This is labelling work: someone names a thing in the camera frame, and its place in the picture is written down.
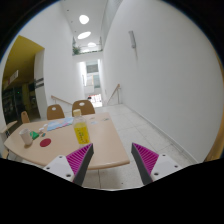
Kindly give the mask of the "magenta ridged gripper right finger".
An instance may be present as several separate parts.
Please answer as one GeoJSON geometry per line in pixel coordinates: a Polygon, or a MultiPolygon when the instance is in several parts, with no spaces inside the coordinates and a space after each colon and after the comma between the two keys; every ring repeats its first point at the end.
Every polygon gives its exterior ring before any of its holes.
{"type": "Polygon", "coordinates": [[[157,154],[137,143],[132,144],[131,153],[135,159],[144,185],[148,185],[182,169],[167,154],[157,154]]]}

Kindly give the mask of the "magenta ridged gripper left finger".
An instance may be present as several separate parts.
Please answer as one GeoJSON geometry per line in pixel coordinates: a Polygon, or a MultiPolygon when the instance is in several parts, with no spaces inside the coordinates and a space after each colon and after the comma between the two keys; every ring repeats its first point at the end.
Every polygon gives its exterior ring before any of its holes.
{"type": "Polygon", "coordinates": [[[44,170],[81,186],[93,154],[93,144],[88,144],[67,156],[57,156],[44,170]]]}

